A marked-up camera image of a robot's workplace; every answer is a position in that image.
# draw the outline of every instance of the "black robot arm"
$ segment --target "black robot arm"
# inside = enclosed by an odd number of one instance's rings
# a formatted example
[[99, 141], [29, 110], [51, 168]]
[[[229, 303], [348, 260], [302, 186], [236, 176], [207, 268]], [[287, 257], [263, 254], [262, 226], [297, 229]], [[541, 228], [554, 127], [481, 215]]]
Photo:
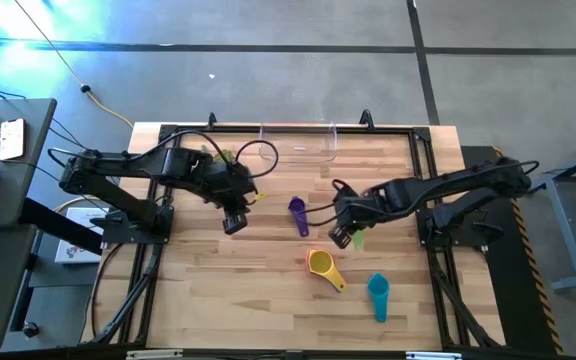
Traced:
[[135, 198], [106, 177], [148, 178], [163, 186], [191, 192], [224, 209], [226, 234], [247, 225], [250, 203], [245, 195], [257, 192], [255, 176], [246, 166], [238, 161], [215, 161], [212, 155], [194, 149], [155, 147], [144, 154], [86, 150], [72, 155], [65, 164], [59, 186], [71, 194], [98, 197], [123, 211], [132, 226], [144, 231], [152, 232], [160, 226], [165, 215], [161, 207], [152, 200]]
[[527, 164], [538, 165], [537, 162], [520, 163], [504, 157], [495, 163], [488, 162], [427, 180], [390, 180], [361, 194], [343, 181], [333, 180], [333, 186], [337, 189], [333, 199], [337, 224], [328, 235], [343, 249], [356, 231], [406, 217], [427, 201], [470, 191], [455, 202], [440, 204], [433, 209], [434, 220], [438, 222], [436, 225], [448, 226], [496, 198], [526, 194], [530, 188], [530, 178], [522, 166]]

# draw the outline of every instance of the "paper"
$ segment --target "paper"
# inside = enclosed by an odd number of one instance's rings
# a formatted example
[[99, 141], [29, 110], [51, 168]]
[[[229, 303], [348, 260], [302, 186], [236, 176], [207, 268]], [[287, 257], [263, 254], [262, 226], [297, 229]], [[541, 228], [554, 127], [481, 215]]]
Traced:
[[[86, 227], [93, 226], [90, 219], [104, 216], [106, 213], [97, 208], [69, 208], [66, 213], [68, 219]], [[90, 230], [100, 235], [103, 234], [103, 229], [97, 226], [91, 227]], [[59, 240], [55, 262], [63, 264], [97, 263], [100, 258], [99, 255], [78, 248], [65, 240]]]

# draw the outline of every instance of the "green object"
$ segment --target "green object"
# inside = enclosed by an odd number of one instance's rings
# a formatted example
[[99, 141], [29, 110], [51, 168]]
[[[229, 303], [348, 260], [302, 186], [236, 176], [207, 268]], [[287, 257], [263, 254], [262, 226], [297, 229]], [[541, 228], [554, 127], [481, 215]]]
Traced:
[[352, 243], [355, 244], [355, 250], [360, 250], [364, 247], [364, 231], [360, 230], [353, 234]]
[[[206, 153], [206, 154], [210, 153], [210, 151], [208, 151], [208, 147], [206, 147], [206, 145], [201, 145], [201, 152]], [[226, 157], [226, 160], [228, 160], [228, 162], [230, 162], [230, 163], [235, 162], [235, 156], [232, 154], [232, 151], [221, 150], [221, 152], [224, 153], [224, 156]], [[216, 163], [223, 162], [223, 159], [221, 158], [221, 156], [219, 156], [219, 154], [213, 155], [212, 160]]]

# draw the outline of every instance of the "teal cup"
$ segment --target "teal cup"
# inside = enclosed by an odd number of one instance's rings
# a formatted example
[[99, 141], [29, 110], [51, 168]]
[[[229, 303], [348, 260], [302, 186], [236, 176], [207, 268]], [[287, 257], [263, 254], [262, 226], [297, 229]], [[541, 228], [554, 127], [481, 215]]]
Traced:
[[370, 292], [375, 308], [375, 319], [378, 322], [386, 322], [388, 319], [388, 293], [390, 292], [388, 279], [380, 273], [374, 274], [368, 281], [368, 292]]

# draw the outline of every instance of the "measuring cup handle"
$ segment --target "measuring cup handle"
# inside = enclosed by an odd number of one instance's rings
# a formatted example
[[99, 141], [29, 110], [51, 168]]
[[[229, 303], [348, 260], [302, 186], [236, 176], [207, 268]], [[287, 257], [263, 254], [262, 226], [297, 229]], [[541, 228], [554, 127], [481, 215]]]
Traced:
[[341, 276], [337, 268], [333, 268], [330, 270], [326, 276], [328, 281], [332, 283], [332, 285], [337, 289], [337, 291], [342, 292], [346, 290], [348, 284], [346, 284], [346, 280]]

